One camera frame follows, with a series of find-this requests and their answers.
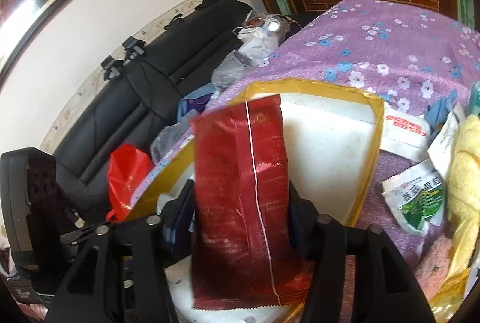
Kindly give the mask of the white plastic bags pile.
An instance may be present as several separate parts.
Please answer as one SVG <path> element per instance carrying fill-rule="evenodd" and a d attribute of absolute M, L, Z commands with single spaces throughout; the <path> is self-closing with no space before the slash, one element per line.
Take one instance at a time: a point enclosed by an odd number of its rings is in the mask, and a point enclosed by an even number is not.
<path fill-rule="evenodd" d="M 290 21 L 285 16 L 251 10 L 242 25 L 233 30 L 240 47 L 227 54 L 211 75 L 215 92 L 223 93 L 249 71 L 266 63 L 289 31 Z"/>

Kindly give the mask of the clear grey plastic bag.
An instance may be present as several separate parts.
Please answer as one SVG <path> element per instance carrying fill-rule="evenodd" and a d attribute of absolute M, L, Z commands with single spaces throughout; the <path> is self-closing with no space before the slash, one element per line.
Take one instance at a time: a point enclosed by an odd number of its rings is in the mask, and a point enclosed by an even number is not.
<path fill-rule="evenodd" d="M 190 110 L 178 123 L 163 128 L 154 138 L 150 146 L 151 158 L 155 165 L 168 154 L 174 144 L 182 138 L 190 128 L 190 121 L 199 116 L 197 110 Z"/>

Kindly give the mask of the black leather sofa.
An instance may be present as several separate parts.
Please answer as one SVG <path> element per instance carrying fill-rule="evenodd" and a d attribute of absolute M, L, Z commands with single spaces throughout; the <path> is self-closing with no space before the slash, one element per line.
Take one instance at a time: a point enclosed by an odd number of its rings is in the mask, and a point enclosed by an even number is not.
<path fill-rule="evenodd" d="M 88 221 L 104 219 L 111 209 L 111 153 L 122 144 L 149 151 L 160 131 L 176 122 L 180 100 L 209 83 L 241 45 L 233 30 L 250 11 L 238 0 L 204 0 L 109 80 L 69 130 L 54 152 L 57 182 Z"/>

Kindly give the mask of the teal tissue pack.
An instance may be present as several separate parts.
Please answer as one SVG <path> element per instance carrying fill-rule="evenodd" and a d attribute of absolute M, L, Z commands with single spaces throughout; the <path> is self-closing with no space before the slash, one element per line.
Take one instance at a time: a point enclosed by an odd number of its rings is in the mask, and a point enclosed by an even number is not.
<path fill-rule="evenodd" d="M 473 83 L 469 98 L 468 115 L 480 116 L 480 81 Z"/>

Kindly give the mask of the pink fluffy cloth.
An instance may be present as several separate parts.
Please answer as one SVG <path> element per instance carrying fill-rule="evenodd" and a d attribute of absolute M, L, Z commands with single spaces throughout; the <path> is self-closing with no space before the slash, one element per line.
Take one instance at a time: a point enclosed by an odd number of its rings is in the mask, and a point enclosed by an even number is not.
<path fill-rule="evenodd" d="M 415 277 L 427 300 L 432 299 L 445 281 L 450 267 L 452 240 L 440 235 L 416 269 Z"/>

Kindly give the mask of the red snack packet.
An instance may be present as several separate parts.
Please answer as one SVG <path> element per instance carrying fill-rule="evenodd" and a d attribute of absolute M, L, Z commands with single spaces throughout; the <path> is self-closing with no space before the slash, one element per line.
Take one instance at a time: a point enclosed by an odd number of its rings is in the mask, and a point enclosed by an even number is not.
<path fill-rule="evenodd" d="M 191 127 L 194 308 L 303 303 L 312 270 L 289 242 L 290 180 L 280 96 L 215 110 Z"/>

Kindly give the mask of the red plastic bag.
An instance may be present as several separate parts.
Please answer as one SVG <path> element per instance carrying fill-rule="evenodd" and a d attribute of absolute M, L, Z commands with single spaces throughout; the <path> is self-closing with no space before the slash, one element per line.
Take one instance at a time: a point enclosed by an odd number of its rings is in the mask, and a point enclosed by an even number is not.
<path fill-rule="evenodd" d="M 131 200 L 140 183 L 154 168 L 150 157 L 131 144 L 112 152 L 107 168 L 107 191 L 112 209 L 107 221 L 123 221 L 132 209 Z"/>

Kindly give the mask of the white green printed packet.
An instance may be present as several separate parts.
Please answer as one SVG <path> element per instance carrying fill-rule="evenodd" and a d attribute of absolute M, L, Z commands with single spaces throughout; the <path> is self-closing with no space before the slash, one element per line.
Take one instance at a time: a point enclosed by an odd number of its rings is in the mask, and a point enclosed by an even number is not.
<path fill-rule="evenodd" d="M 443 223 L 445 187 L 430 160 L 382 182 L 382 197 L 400 228 L 425 237 L 431 225 Z"/>

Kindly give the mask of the yellow snack packet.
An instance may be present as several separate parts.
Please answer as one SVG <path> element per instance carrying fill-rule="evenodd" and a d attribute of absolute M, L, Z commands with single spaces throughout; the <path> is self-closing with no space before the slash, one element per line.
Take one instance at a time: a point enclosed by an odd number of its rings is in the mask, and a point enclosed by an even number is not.
<path fill-rule="evenodd" d="M 464 300 L 470 268 L 446 280 L 439 292 L 429 301 L 431 312 L 439 323 L 448 322 Z"/>

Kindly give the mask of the yellow towel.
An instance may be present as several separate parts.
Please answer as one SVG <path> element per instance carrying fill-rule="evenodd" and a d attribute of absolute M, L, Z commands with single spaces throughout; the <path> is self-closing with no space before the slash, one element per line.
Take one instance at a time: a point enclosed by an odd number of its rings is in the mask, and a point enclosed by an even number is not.
<path fill-rule="evenodd" d="M 479 117 L 461 124 L 448 178 L 448 220 L 456 227 L 448 277 L 469 267 L 479 237 Z"/>

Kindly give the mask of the blue cloth bundle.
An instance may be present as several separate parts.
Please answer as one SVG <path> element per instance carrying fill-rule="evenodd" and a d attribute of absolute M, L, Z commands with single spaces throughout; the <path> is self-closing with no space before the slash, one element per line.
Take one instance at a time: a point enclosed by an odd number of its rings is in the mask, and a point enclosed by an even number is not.
<path fill-rule="evenodd" d="M 440 133 L 443 124 L 447 121 L 448 115 L 453 110 L 456 98 L 457 91 L 453 90 L 448 96 L 442 96 L 435 103 L 427 106 L 424 117 L 430 125 L 430 141 Z"/>

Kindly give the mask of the white red text packet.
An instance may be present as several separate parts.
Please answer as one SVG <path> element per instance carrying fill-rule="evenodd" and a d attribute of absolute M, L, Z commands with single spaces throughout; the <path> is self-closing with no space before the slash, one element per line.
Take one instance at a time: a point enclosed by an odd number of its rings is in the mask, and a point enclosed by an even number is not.
<path fill-rule="evenodd" d="M 395 110 L 386 105 L 380 149 L 413 162 L 428 158 L 431 126 L 424 118 Z"/>

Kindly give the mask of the white foam box yellow tape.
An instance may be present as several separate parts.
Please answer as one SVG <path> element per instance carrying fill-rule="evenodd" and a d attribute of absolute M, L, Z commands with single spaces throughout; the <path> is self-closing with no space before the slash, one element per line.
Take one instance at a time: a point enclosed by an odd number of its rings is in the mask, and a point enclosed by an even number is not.
<path fill-rule="evenodd" d="M 281 95 L 289 177 L 300 197 L 344 226 L 354 227 L 377 164 L 384 102 L 356 88 L 311 79 L 255 81 L 220 100 L 239 104 Z M 194 135 L 186 133 L 138 186 L 128 220 L 160 213 L 194 179 Z M 193 309 L 191 258 L 167 269 L 179 322 L 298 322 L 304 305 L 206 311 Z"/>

